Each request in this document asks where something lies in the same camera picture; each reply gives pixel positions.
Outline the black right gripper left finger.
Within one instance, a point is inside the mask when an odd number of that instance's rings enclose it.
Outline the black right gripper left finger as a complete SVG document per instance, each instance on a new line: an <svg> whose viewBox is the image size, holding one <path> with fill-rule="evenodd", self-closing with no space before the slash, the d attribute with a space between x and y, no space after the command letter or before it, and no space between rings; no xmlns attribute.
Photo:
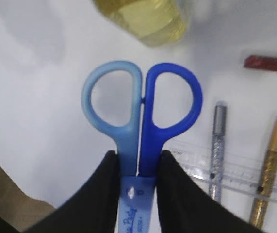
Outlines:
<svg viewBox="0 0 277 233"><path fill-rule="evenodd" d="M28 233L113 233L120 194L119 159L106 152L87 182Z"/></svg>

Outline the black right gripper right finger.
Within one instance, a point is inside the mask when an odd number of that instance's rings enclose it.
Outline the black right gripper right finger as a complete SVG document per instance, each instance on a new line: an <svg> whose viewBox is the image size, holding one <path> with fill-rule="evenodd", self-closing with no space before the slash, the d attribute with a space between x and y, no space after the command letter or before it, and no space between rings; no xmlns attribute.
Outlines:
<svg viewBox="0 0 277 233"><path fill-rule="evenodd" d="M161 152L156 193L163 233L261 232L209 197L168 150Z"/></svg>

